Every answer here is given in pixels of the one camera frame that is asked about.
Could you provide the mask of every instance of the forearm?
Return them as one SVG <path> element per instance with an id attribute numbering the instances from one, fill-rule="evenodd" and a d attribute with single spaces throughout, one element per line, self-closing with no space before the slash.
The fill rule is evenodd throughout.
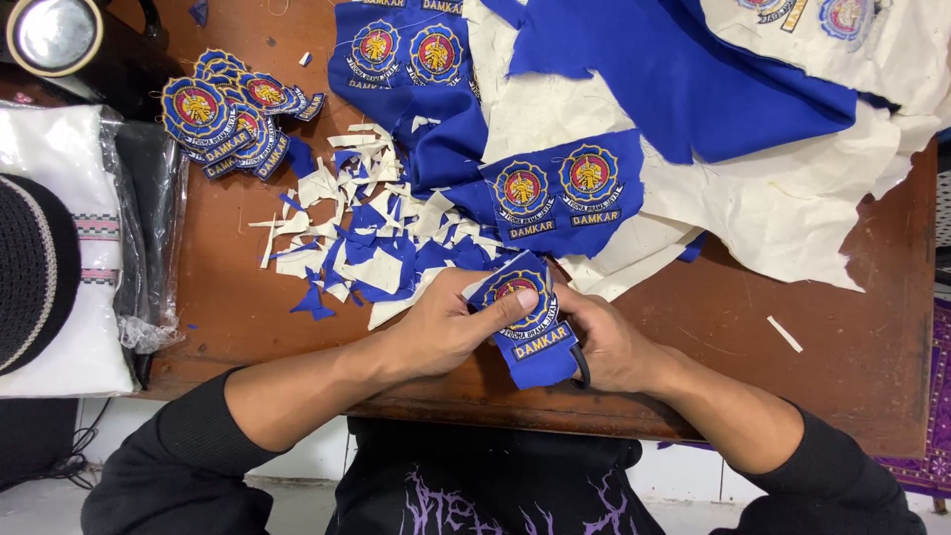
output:
<path id="1" fill-rule="evenodd" d="M 803 439 L 803 417 L 782 399 L 663 347 L 665 379 L 645 390 L 676 410 L 734 469 L 762 474 L 782 465 Z"/>
<path id="2" fill-rule="evenodd" d="M 385 332 L 343 347 L 247 367 L 231 374 L 224 398 L 247 438 L 284 451 L 360 401 L 409 377 Z"/>

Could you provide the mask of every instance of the purple graphic print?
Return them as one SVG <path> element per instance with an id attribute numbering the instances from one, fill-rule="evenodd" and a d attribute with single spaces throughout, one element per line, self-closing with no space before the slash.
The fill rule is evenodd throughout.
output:
<path id="1" fill-rule="evenodd" d="M 588 483 L 594 487 L 601 504 L 605 508 L 604 516 L 594 522 L 582 522 L 584 535 L 637 535 L 637 528 L 634 527 L 634 519 L 627 513 L 628 497 L 623 489 L 618 489 L 619 498 L 615 501 L 617 505 L 611 503 L 607 494 L 611 490 L 608 478 L 614 473 L 609 471 L 601 478 L 601 485 L 595 485 L 588 480 Z M 406 509 L 403 511 L 403 518 L 399 526 L 399 534 L 402 535 L 407 517 L 413 520 L 412 535 L 425 535 L 426 527 L 432 523 L 436 526 L 436 533 L 443 534 L 443 527 L 447 525 L 451 528 L 447 533 L 457 533 L 461 528 L 463 532 L 473 533 L 475 535 L 503 535 L 505 531 L 495 519 L 479 518 L 476 512 L 476 503 L 465 500 L 460 496 L 459 491 L 445 492 L 443 490 L 432 490 L 423 482 L 419 475 L 419 467 L 416 470 L 406 474 L 406 482 L 409 487 L 406 489 Z M 535 523 L 524 508 L 519 507 L 525 519 L 525 533 L 527 535 L 555 535 L 554 516 L 551 511 L 546 511 L 540 505 L 534 504 L 540 516 L 540 522 Z M 628 514 L 627 525 L 622 521 L 622 516 Z"/>

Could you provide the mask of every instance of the left hand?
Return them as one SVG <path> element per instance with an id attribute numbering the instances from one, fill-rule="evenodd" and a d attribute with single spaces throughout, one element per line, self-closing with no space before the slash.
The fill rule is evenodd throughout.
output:
<path id="1" fill-rule="evenodd" d="M 439 375 L 458 367 L 473 350 L 496 331 L 529 315 L 538 293 L 520 290 L 470 314 L 462 290 L 491 275 L 447 267 L 423 291 L 409 313 L 384 332 L 396 349 L 406 379 Z"/>

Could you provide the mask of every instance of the stack of patches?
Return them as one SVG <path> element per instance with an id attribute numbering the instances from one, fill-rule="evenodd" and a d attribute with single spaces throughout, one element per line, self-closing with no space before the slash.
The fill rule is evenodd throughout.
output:
<path id="1" fill-rule="evenodd" d="M 360 307 L 373 303 L 372 329 L 411 306 L 444 268 L 493 269 L 516 256 L 518 249 L 503 246 L 495 227 L 460 214 L 442 193 L 426 201 L 411 196 L 386 130 L 353 125 L 350 131 L 374 133 L 328 138 L 337 149 L 331 158 L 336 176 L 318 158 L 297 189 L 281 195 L 280 220 L 275 214 L 249 224 L 268 228 L 261 267 L 274 260 L 278 273 L 310 286 L 292 312 L 309 310 L 319 320 L 334 314 L 321 304 L 323 293 L 342 303 L 350 296 Z M 334 214 L 313 225 L 306 210 L 324 199 L 335 203 Z M 346 212 L 352 213 L 348 228 Z M 291 247 L 272 254 L 273 239 L 281 234 L 294 234 Z"/>
<path id="2" fill-rule="evenodd" d="M 194 77 L 169 80 L 162 94 L 165 129 L 209 179 L 241 168 L 266 180 L 291 144 L 274 116 L 310 121 L 323 100 L 323 93 L 308 97 L 223 50 L 207 50 Z"/>

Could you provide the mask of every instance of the white cloth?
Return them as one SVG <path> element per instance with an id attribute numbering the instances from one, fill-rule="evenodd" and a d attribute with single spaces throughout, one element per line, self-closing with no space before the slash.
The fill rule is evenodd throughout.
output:
<path id="1" fill-rule="evenodd" d="M 93 106 L 0 109 L 0 171 L 42 184 L 72 213 L 118 214 L 119 198 L 99 144 L 100 113 Z M 122 268 L 119 242 L 82 241 L 80 252 L 83 268 Z M 0 397 L 131 393 L 112 309 L 115 291 L 80 283 L 56 337 L 32 362 L 0 376 Z"/>
<path id="2" fill-rule="evenodd" d="M 905 115 L 932 114 L 951 84 L 945 64 L 951 2 L 884 0 L 878 14 L 873 0 L 773 0 L 760 8 L 724 0 L 700 3 L 707 26 L 720 39 L 811 76 L 883 96 L 901 105 Z M 763 22 L 786 5 L 788 14 Z M 796 24 L 788 24 L 799 8 Z M 854 24 L 854 38 L 825 30 L 823 19 L 829 17 Z"/>
<path id="3" fill-rule="evenodd" d="M 490 95 L 483 99 L 489 121 L 485 163 L 634 127 L 597 73 L 588 80 L 535 73 L 506 78 L 512 49 L 503 44 L 514 42 L 516 30 L 477 0 L 466 0 L 463 16 L 469 19 L 479 88 Z M 903 179 L 910 152 L 899 154 L 900 144 L 913 149 L 931 128 L 923 125 L 933 123 L 893 124 L 887 111 L 864 102 L 856 111 L 856 124 L 842 132 L 712 166 L 675 166 L 642 140 L 645 195 L 635 217 L 649 214 L 710 230 L 741 264 L 768 277 L 861 291 L 845 273 L 848 259 L 839 254 L 858 221 L 855 207 L 873 189 L 881 195 Z M 652 247 L 668 247 L 683 235 L 668 234 L 666 243 Z M 584 266 L 588 273 L 609 274 L 593 260 Z"/>

